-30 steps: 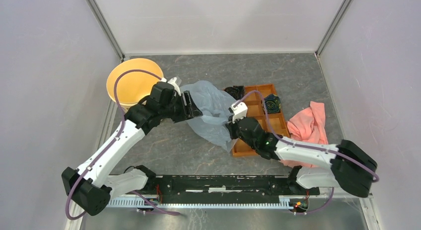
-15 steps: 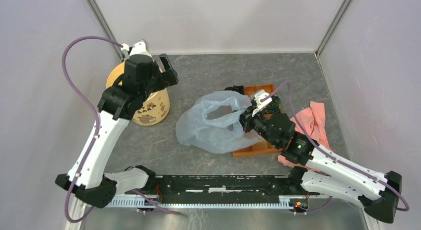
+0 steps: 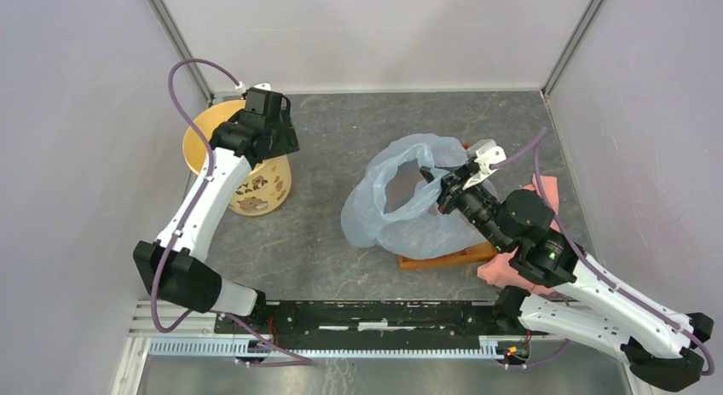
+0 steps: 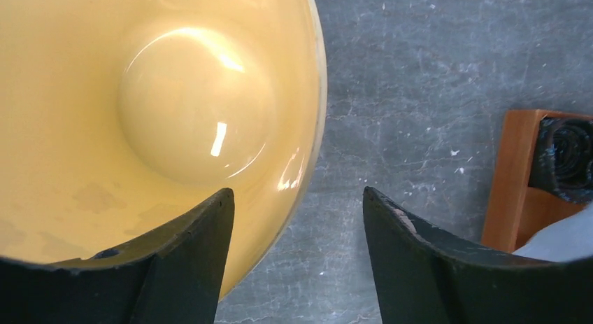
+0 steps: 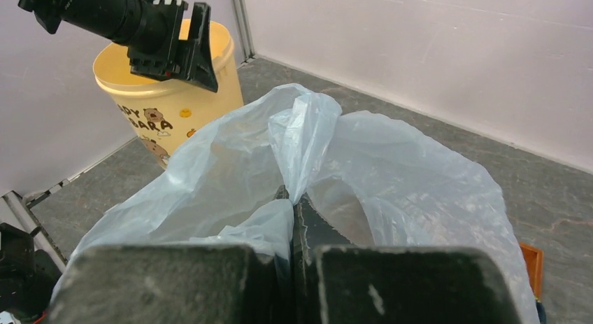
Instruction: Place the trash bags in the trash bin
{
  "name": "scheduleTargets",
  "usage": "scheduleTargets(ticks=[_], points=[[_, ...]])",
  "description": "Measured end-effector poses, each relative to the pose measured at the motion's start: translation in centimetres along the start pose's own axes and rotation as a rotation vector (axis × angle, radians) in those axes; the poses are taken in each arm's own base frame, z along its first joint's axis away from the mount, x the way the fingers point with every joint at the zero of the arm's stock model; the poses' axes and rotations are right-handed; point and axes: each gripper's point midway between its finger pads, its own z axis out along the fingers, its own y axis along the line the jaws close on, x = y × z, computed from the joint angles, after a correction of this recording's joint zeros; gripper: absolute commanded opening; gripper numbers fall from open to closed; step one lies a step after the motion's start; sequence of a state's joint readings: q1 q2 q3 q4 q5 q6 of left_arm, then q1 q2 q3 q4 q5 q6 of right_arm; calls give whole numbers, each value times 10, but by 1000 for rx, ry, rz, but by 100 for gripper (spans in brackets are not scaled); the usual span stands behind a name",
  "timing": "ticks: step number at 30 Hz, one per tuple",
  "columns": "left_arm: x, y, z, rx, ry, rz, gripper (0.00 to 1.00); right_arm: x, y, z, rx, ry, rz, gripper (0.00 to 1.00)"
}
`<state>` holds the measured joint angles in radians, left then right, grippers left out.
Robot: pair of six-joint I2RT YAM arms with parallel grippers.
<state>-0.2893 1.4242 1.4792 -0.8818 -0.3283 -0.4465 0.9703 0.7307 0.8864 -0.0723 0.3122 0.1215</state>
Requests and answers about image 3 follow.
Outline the light blue plastic trash bag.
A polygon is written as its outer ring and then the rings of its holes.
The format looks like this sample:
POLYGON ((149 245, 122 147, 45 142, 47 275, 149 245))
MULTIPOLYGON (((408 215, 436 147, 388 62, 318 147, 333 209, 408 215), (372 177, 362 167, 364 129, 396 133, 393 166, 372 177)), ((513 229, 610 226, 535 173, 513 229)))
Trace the light blue plastic trash bag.
POLYGON ((484 243, 483 236, 457 211, 441 214, 439 183, 427 183, 422 166, 443 175, 468 156, 454 137, 413 134, 391 142, 367 164, 340 215, 353 247, 382 247, 413 259, 436 258, 484 243))

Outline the yellow capybara trash bin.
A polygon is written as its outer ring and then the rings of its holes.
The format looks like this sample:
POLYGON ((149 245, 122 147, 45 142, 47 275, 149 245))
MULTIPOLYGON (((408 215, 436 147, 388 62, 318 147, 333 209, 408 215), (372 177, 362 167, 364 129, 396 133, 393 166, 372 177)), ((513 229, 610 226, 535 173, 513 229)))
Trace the yellow capybara trash bin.
MULTIPOLYGON (((244 108, 244 100, 221 102, 206 109, 194 120, 206 138, 222 122, 244 108)), ((198 174, 205 161, 206 151, 192 128, 187 128, 182 140, 182 152, 189 169, 198 174)), ((240 215, 254 217, 268 214, 288 197, 292 187, 292 172, 287 156, 266 160, 251 171, 232 194, 228 209, 240 215)))

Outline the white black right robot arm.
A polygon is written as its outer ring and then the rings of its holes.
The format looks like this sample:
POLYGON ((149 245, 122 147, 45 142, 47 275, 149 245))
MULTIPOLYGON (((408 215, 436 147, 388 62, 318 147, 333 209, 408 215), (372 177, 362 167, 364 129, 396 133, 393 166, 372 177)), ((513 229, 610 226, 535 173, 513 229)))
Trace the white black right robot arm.
POLYGON ((499 331, 525 328, 592 347, 668 392, 714 373, 704 345, 714 321, 701 312, 672 311, 613 276, 566 238, 544 196, 518 189, 498 200, 472 182, 469 165, 420 172, 440 185, 439 212, 459 212, 496 251, 512 255, 510 265, 525 281, 580 303, 572 308, 526 288, 504 287, 492 311, 499 331))

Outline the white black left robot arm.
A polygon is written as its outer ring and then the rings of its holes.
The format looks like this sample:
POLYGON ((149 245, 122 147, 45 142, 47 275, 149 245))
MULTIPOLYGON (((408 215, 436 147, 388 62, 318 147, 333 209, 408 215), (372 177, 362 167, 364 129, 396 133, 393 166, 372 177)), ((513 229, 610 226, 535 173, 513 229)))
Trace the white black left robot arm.
POLYGON ((299 150, 291 109, 287 96, 257 84, 246 91, 244 107, 202 141, 207 155, 178 211, 153 241, 138 242, 132 253, 152 298, 198 313, 235 314, 247 333, 266 326, 263 293, 222 277, 205 260, 232 195, 253 169, 299 150))

